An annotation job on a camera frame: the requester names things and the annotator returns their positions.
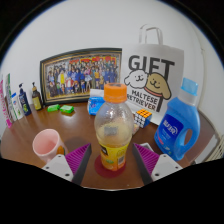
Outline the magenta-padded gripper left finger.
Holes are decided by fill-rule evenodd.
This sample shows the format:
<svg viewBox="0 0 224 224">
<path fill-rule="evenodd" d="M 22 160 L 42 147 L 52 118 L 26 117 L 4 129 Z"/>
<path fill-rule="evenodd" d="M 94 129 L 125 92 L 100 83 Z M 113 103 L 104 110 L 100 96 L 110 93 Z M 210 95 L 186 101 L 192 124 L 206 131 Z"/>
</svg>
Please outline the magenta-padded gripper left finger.
<svg viewBox="0 0 224 224">
<path fill-rule="evenodd" d="M 66 156 L 55 156 L 43 167 L 43 170 L 81 185 L 91 153 L 91 144 L 86 144 Z"/>
</svg>

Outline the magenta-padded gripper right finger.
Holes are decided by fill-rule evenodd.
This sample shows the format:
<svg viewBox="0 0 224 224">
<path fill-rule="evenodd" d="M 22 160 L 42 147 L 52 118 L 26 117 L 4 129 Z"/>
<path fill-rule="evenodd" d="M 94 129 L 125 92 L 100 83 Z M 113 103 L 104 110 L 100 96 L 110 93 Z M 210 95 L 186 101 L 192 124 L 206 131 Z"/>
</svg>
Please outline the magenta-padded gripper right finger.
<svg viewBox="0 0 224 224">
<path fill-rule="evenodd" d="M 169 155 L 158 155 L 142 145 L 134 143 L 132 152 L 145 185 L 182 169 Z"/>
</svg>

